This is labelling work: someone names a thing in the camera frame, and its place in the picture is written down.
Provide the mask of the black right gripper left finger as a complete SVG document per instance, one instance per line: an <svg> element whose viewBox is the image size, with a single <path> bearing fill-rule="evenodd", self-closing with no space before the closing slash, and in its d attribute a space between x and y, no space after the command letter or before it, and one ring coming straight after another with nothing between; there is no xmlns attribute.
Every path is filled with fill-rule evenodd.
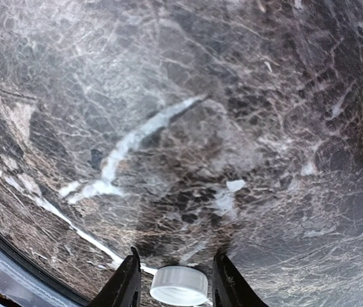
<svg viewBox="0 0 363 307"><path fill-rule="evenodd" d="M135 247L87 307L138 307L141 301L141 263Z"/></svg>

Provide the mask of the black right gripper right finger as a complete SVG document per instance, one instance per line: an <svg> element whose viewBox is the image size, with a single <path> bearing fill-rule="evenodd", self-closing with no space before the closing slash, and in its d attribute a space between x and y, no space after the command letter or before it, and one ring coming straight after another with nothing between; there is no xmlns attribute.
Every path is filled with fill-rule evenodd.
<svg viewBox="0 0 363 307"><path fill-rule="evenodd" d="M260 298L224 253L213 258L213 306L260 306Z"/></svg>

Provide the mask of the white pill bottle cap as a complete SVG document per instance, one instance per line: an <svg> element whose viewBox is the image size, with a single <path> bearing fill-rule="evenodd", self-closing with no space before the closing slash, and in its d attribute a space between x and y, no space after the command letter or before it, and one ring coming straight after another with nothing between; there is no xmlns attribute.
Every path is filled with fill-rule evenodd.
<svg viewBox="0 0 363 307"><path fill-rule="evenodd" d="M198 306L207 301L208 278L191 267L162 267L153 277L150 295L171 306Z"/></svg>

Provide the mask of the black front table rail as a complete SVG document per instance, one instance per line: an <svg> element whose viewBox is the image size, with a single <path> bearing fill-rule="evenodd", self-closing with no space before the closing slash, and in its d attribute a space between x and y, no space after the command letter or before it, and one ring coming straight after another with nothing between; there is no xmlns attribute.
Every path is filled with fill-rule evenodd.
<svg viewBox="0 0 363 307"><path fill-rule="evenodd" d="M20 306L87 306L90 299L23 255L0 234L0 294Z"/></svg>

